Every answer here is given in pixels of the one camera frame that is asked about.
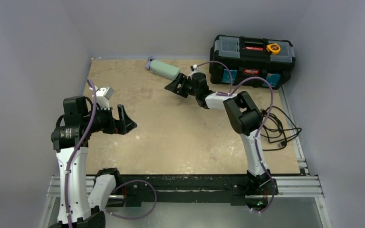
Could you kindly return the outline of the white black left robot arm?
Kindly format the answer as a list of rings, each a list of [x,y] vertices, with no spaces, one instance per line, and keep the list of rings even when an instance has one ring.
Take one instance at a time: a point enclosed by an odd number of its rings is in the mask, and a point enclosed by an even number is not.
[[[137,127],[122,104],[118,119],[108,99],[74,96],[63,100],[64,114],[51,134],[60,173],[60,208],[54,228],[104,228],[105,207],[112,191],[119,186],[117,168],[99,170],[91,193],[87,192],[86,160],[88,140],[97,132],[125,135]]]

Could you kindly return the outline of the mint green umbrella sleeve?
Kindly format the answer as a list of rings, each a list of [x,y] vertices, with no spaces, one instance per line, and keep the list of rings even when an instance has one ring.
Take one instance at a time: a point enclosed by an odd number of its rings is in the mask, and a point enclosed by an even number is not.
[[[159,76],[174,80],[180,73],[179,68],[159,60],[152,60],[149,63],[149,70]]]

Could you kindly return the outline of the lavender umbrella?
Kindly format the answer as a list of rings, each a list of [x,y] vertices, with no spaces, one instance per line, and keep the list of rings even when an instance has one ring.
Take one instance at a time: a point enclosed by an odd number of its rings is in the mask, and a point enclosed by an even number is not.
[[[146,65],[145,65],[145,68],[147,69],[147,70],[150,70],[150,64],[151,64],[151,62],[154,60],[154,58],[153,57],[148,57],[148,59],[147,59],[147,62],[146,62]]]

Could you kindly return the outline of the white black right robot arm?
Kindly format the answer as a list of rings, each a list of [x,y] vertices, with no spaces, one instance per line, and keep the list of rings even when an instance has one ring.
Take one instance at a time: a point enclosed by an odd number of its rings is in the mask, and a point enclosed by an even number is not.
[[[244,146],[247,159],[246,194],[269,193],[274,196],[278,192],[261,145],[263,116],[248,92],[214,92],[209,88],[203,73],[194,73],[192,76],[179,74],[165,86],[165,90],[184,98],[193,96],[198,106],[204,109],[224,110],[232,129],[241,137]]]

